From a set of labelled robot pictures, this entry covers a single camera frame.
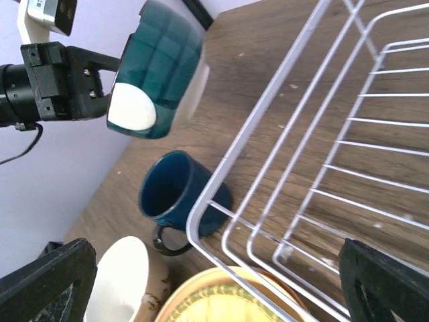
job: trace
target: black mount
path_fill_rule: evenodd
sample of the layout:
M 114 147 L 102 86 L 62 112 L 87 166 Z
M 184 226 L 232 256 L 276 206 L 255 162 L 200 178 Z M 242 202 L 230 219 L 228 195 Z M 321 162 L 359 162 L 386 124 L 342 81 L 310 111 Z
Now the black mount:
M 0 66 L 0 125 L 25 131 L 37 121 L 93 119 L 107 112 L 100 70 L 120 59 L 59 42 L 21 46 L 24 64 Z
M 96 273 L 94 248 L 76 239 L 0 279 L 0 321 L 82 321 Z
M 340 252 L 340 277 L 353 322 L 427 321 L 429 278 L 393 258 L 346 239 Z

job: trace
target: camera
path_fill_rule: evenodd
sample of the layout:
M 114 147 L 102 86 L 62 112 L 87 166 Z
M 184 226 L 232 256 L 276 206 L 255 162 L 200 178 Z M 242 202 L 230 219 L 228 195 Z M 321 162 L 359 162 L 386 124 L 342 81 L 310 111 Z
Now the camera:
M 76 7 L 77 0 L 29 0 L 27 14 L 49 30 L 69 36 Z

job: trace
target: metal wire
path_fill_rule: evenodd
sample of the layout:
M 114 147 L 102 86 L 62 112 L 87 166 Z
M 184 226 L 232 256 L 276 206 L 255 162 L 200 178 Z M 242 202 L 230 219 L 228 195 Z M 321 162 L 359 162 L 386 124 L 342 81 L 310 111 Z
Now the metal wire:
M 280 67 L 274 74 L 272 80 L 269 82 L 266 90 L 258 100 L 256 106 L 252 110 L 250 116 L 247 118 L 245 124 L 240 129 L 240 132 L 238 133 L 237 137 L 235 138 L 234 142 L 231 144 L 230 148 L 228 149 L 227 153 L 225 154 L 224 158 L 218 165 L 217 169 L 213 173 L 212 177 L 210 178 L 208 184 L 204 188 L 203 192 L 199 196 L 197 202 L 195 203 L 193 209 L 190 212 L 190 215 L 188 217 L 188 222 L 186 224 L 186 233 L 188 236 L 188 239 L 192 243 L 192 245 L 200 251 L 202 254 L 204 254 L 211 262 L 213 262 L 215 265 L 221 267 L 225 272 L 230 274 L 231 278 L 235 280 L 237 283 L 239 283 L 243 288 L 248 290 L 253 296 L 257 297 L 264 305 L 266 305 L 268 308 L 270 308 L 275 314 L 277 314 L 279 317 L 281 317 L 285 321 L 295 321 L 288 313 L 284 312 L 281 308 L 279 308 L 275 303 L 273 303 L 271 300 L 269 300 L 265 295 L 261 294 L 256 288 L 252 287 L 250 284 L 246 283 L 240 276 L 238 276 L 236 273 L 233 272 L 224 262 L 222 262 L 219 258 L 217 258 L 214 254 L 212 254 L 210 251 L 207 250 L 206 247 L 204 247 L 199 240 L 198 237 L 198 226 L 202 217 L 202 214 L 205 212 L 207 207 L 214 207 L 218 209 L 219 211 L 222 211 L 223 213 L 227 214 L 229 217 L 231 217 L 231 221 L 228 224 L 222 240 L 221 240 L 221 247 L 222 251 L 230 259 L 232 259 L 234 262 L 236 262 L 238 265 L 244 267 L 246 270 L 248 270 L 250 273 L 254 274 L 255 277 L 257 277 L 261 283 L 266 286 L 272 293 L 274 293 L 276 296 L 278 296 L 281 300 L 286 302 L 293 310 L 296 310 L 299 314 L 306 316 L 308 318 L 308 321 L 317 321 L 314 317 L 311 317 L 304 309 L 302 309 L 299 305 L 291 301 L 283 292 L 278 290 L 274 285 L 271 285 L 271 283 L 265 279 L 262 275 L 258 274 L 250 265 L 248 265 L 243 259 L 241 259 L 238 255 L 236 255 L 234 252 L 232 252 L 228 247 L 228 241 L 231 238 L 231 234 L 235 229 L 235 226 L 238 223 L 241 223 L 248 227 L 251 230 L 251 234 L 249 236 L 249 239 L 246 243 L 246 250 L 247 255 L 253 260 L 254 263 L 258 264 L 268 272 L 271 272 L 274 276 L 291 286 L 294 290 L 299 292 L 303 297 L 307 298 L 308 300 L 312 301 L 314 304 L 318 305 L 321 309 L 325 310 L 327 313 L 332 315 L 335 319 L 338 321 L 349 321 L 350 315 L 347 309 L 332 299 L 330 296 L 328 296 L 323 291 L 317 289 L 314 285 L 311 285 L 307 280 L 303 279 L 297 272 L 293 272 L 288 267 L 286 267 L 284 263 L 287 258 L 284 257 L 284 248 L 290 248 L 305 258 L 308 258 L 309 260 L 313 261 L 315 264 L 318 264 L 319 266 L 329 270 L 330 272 L 335 273 L 336 275 L 339 274 L 339 271 L 330 265 L 330 263 L 324 261 L 322 258 L 318 258 L 317 256 L 311 254 L 309 251 L 304 250 L 297 246 L 296 244 L 293 244 L 289 239 L 295 229 L 297 228 L 299 222 L 304 221 L 308 224 L 317 226 L 318 228 L 322 229 L 323 231 L 329 232 L 335 236 L 338 236 L 340 238 L 353 238 L 353 236 L 349 236 L 348 234 L 332 228 L 328 225 L 325 225 L 315 219 L 312 219 L 305 215 L 306 210 L 312 201 L 312 198 L 314 195 L 322 195 L 326 198 L 334 199 L 338 202 L 357 207 L 360 209 L 364 209 L 366 211 L 371 211 L 373 213 L 376 213 L 378 215 L 381 215 L 385 218 L 393 219 L 399 223 L 402 223 L 404 225 L 409 225 L 410 227 L 415 227 L 418 229 L 424 229 L 426 231 L 429 231 L 429 226 L 424 225 L 423 223 L 419 223 L 413 219 L 402 217 L 399 215 L 396 215 L 394 213 L 390 213 L 388 211 L 384 211 L 382 209 L 378 209 L 376 207 L 372 207 L 370 205 L 365 205 L 364 203 L 357 202 L 354 200 L 351 200 L 349 198 L 345 198 L 339 195 L 335 195 L 333 193 L 323 191 L 322 189 L 318 188 L 320 183 L 322 182 L 325 174 L 327 171 L 335 171 L 335 172 L 342 172 L 350 176 L 356 176 L 363 180 L 368 180 L 372 182 L 377 182 L 379 184 L 385 184 L 387 186 L 394 186 L 396 188 L 400 189 L 406 189 L 408 191 L 414 191 L 417 193 L 423 193 L 423 194 L 429 194 L 429 189 L 425 187 L 419 187 L 419 186 L 413 186 L 410 184 L 405 184 L 402 182 L 396 182 L 394 180 L 388 180 L 379 176 L 371 175 L 371 174 L 365 174 L 362 172 L 358 172 L 356 170 L 348 169 L 345 167 L 335 166 L 332 165 L 332 161 L 334 160 L 334 157 L 340 148 L 340 146 L 350 146 L 350 147 L 360 147 L 360 148 L 366 148 L 366 149 L 373 149 L 375 151 L 377 150 L 385 150 L 389 152 L 395 152 L 395 153 L 401 153 L 401 154 L 410 154 L 415 156 L 422 156 L 427 157 L 429 156 L 429 153 L 426 151 L 419 151 L 419 150 L 411 150 L 411 149 L 404 149 L 404 148 L 397 148 L 393 146 L 382 146 L 377 144 L 370 144 L 366 142 L 354 142 L 350 140 L 345 140 L 346 133 L 348 132 L 351 124 L 353 122 L 356 123 L 376 123 L 376 124 L 382 124 L 386 126 L 404 126 L 404 127 L 422 127 L 426 128 L 429 127 L 429 123 L 424 122 L 409 122 L 409 121 L 397 121 L 397 120 L 388 120 L 388 119 L 371 119 L 371 118 L 362 118 L 362 117 L 356 117 L 357 112 L 359 108 L 361 107 L 363 101 L 367 97 L 427 97 L 429 96 L 429 93 L 368 93 L 371 84 L 373 83 L 376 76 L 380 74 L 403 74 L 407 72 L 428 72 L 429 67 L 422 67 L 422 68 L 403 68 L 403 69 L 393 69 L 393 70 L 380 70 L 383 66 L 383 62 L 385 60 L 385 57 L 388 54 L 394 54 L 398 52 L 408 52 L 408 51 L 415 51 L 415 50 L 425 50 L 429 49 L 429 38 L 421 38 L 421 39 L 415 39 L 415 40 L 405 40 L 400 42 L 392 42 L 390 44 L 387 44 L 384 46 L 384 48 L 378 52 L 372 42 L 372 40 L 369 38 L 369 35 L 371 33 L 371 30 L 375 26 L 375 24 L 380 21 L 381 19 L 384 19 L 389 16 L 403 14 L 406 12 L 411 11 L 417 11 L 421 9 L 427 9 L 429 8 L 429 3 L 421 4 L 421 5 L 415 5 L 411 7 L 405 7 L 401 9 L 395 9 L 391 11 L 386 11 L 377 17 L 373 18 L 367 26 L 365 26 L 359 16 L 359 12 L 362 8 L 362 6 L 365 3 L 365 0 L 360 0 L 356 5 L 353 5 L 353 3 L 350 0 L 343 0 L 344 4 L 346 5 L 347 9 L 349 10 L 349 18 L 346 20 L 342 30 L 339 32 L 336 40 L 334 41 L 333 45 L 331 46 L 330 50 L 328 51 L 328 54 L 324 58 L 322 64 L 320 65 L 319 69 L 317 70 L 316 74 L 314 75 L 314 78 L 312 79 L 311 83 L 309 84 L 308 88 L 306 89 L 306 92 L 304 93 L 301 101 L 299 102 L 297 108 L 295 109 L 294 113 L 292 114 L 288 124 L 285 126 L 284 130 L 282 131 L 279 139 L 275 143 L 275 146 L 273 150 L 269 153 L 269 156 L 267 157 L 266 161 L 264 162 L 263 166 L 261 167 L 261 170 L 259 171 L 258 175 L 255 177 L 255 180 L 253 181 L 251 187 L 247 191 L 247 194 L 245 195 L 244 199 L 242 200 L 241 204 L 239 205 L 238 209 L 235 212 L 229 211 L 225 209 L 224 207 L 220 206 L 219 204 L 212 201 L 213 196 L 217 192 L 217 189 L 220 187 L 222 181 L 224 181 L 226 175 L 234 165 L 234 162 L 238 158 L 239 154 L 241 153 L 241 150 L 243 149 L 244 145 L 247 143 L 247 140 L 249 139 L 250 135 L 252 134 L 253 130 L 256 128 L 258 123 L 260 122 L 263 114 L 273 101 L 273 98 L 276 96 L 276 93 L 280 89 L 282 83 L 286 79 L 287 75 L 291 71 L 292 67 L 294 66 L 295 62 L 301 55 L 304 47 L 306 46 L 307 42 L 310 39 L 310 36 L 312 35 L 314 29 L 319 24 L 320 20 L 322 19 L 324 13 L 326 12 L 330 0 L 320 0 L 316 7 L 314 8 L 313 12 L 311 13 L 308 21 L 306 22 L 305 26 L 303 27 L 302 31 L 300 32 L 299 36 L 297 37 L 296 41 L 292 45 L 290 51 L 284 58 L 283 62 L 280 64 Z M 339 72 L 339 75 L 337 76 L 336 80 L 334 81 L 333 85 L 331 86 L 327 96 L 325 97 L 324 101 L 322 102 L 320 108 L 316 112 L 316 115 L 314 116 L 310 126 L 306 130 L 306 133 L 304 134 L 304 137 L 302 138 L 301 142 L 299 143 L 296 151 L 294 152 L 293 156 L 291 157 L 288 165 L 286 166 L 284 173 L 280 177 L 276 187 L 273 190 L 273 193 L 271 194 L 269 201 L 267 202 L 264 209 L 262 209 L 261 215 L 257 221 L 256 224 L 252 224 L 245 219 L 243 219 L 241 216 L 245 210 L 245 208 L 248 206 L 254 192 L 256 191 L 256 188 L 259 186 L 259 183 L 262 181 L 262 179 L 265 176 L 265 173 L 269 169 L 273 159 L 279 152 L 280 148 L 283 146 L 285 140 L 288 137 L 288 134 L 290 130 L 293 128 L 297 118 L 300 116 L 303 108 L 305 108 L 311 94 L 313 93 L 316 85 L 319 83 L 320 78 L 324 74 L 324 71 L 326 70 L 326 67 L 328 66 L 329 62 L 333 59 L 338 47 L 342 43 L 347 31 L 352 26 L 352 24 L 355 24 L 359 32 L 361 33 L 361 37 L 357 41 L 355 47 L 353 48 L 352 52 L 350 53 L 350 56 L 347 58 L 347 61 L 345 62 L 344 66 L 342 67 L 341 71 Z M 334 97 L 335 93 L 339 89 L 340 84 L 342 83 L 344 77 L 348 73 L 352 63 L 356 59 L 359 51 L 361 50 L 363 44 L 366 44 L 372 57 L 374 58 L 374 65 L 369 73 L 365 83 L 363 84 L 363 87 L 357 95 L 357 99 L 354 102 L 353 106 L 351 107 L 350 113 L 345 119 L 345 122 L 343 124 L 342 129 L 340 130 L 336 140 L 333 142 L 332 148 L 330 152 L 328 153 L 328 156 L 326 157 L 326 160 L 324 161 L 319 173 L 317 174 L 316 178 L 314 179 L 314 182 L 312 183 L 312 186 L 308 189 L 308 192 L 306 196 L 304 197 L 296 215 L 294 216 L 291 224 L 286 229 L 283 238 L 278 239 L 274 237 L 272 234 L 264 231 L 262 229 L 263 224 L 267 220 L 267 216 L 271 210 L 271 207 L 275 203 L 275 200 L 279 196 L 279 194 L 282 191 L 282 188 L 284 184 L 286 183 L 287 179 L 289 178 L 289 175 L 292 173 L 293 168 L 295 167 L 299 157 L 302 155 L 302 151 L 306 147 L 306 144 L 308 140 L 312 137 L 314 134 L 314 130 L 316 129 L 316 126 L 318 125 L 321 117 L 324 115 L 324 112 L 328 108 L 330 102 L 332 101 L 332 98 Z M 277 244 L 277 247 L 272 255 L 271 261 L 272 263 L 267 263 L 261 258 L 258 258 L 258 256 L 253 251 L 253 246 L 256 241 L 256 237 L 262 235 L 263 237 L 273 241 Z M 412 265 L 410 263 L 407 263 L 406 261 L 396 258 L 392 255 L 391 257 L 395 258 L 396 260 L 399 260 L 400 262 L 408 265 L 409 267 L 417 270 L 418 272 L 421 272 L 422 274 L 428 275 L 425 270 Z

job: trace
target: mug rim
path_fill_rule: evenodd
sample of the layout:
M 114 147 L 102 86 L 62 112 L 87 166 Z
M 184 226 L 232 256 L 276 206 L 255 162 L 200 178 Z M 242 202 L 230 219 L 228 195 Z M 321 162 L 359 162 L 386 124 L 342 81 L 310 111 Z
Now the mug rim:
M 177 200 L 174 202 L 173 205 L 171 205 L 170 207 L 168 207 L 168 209 L 166 209 L 165 211 L 163 211 L 159 215 L 150 216 L 150 215 L 146 214 L 146 212 L 144 211 L 143 205 L 142 205 L 142 202 L 141 202 L 141 197 L 143 195 L 143 191 L 145 190 L 146 182 L 149 179 L 152 171 L 156 168 L 156 166 L 160 162 L 162 162 L 162 160 L 164 160 L 164 158 L 170 156 L 171 154 L 177 154 L 177 153 L 184 155 L 186 157 L 186 159 L 188 160 L 188 163 L 189 163 L 188 182 L 186 183 L 185 187 L 183 188 L 182 193 L 180 193 L 180 196 L 177 198 Z M 162 218 L 163 216 L 167 215 L 172 210 L 172 208 L 176 207 L 180 203 L 180 201 L 182 201 L 182 199 L 184 198 L 185 192 L 188 190 L 188 188 L 190 186 L 191 178 L 194 175 L 195 164 L 193 162 L 191 162 L 191 160 L 192 160 L 192 157 L 187 152 L 185 152 L 183 150 L 173 150 L 173 151 L 168 152 L 167 154 L 164 154 L 161 158 L 159 158 L 158 160 L 156 160 L 156 162 L 150 167 L 150 169 L 147 172 L 148 175 L 146 175 L 145 179 L 143 180 L 143 183 L 141 184 L 140 193 L 139 193 L 139 208 L 140 208 L 140 211 L 143 213 L 143 215 L 145 217 L 147 217 L 149 219 L 153 219 L 153 220 Z

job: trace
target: white cup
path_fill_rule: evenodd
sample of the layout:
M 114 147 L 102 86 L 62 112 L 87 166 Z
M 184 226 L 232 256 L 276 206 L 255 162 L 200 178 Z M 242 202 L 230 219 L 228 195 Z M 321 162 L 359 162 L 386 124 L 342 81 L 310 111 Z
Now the white cup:
M 151 322 L 170 291 L 162 257 L 140 239 L 124 237 L 98 264 L 84 322 Z

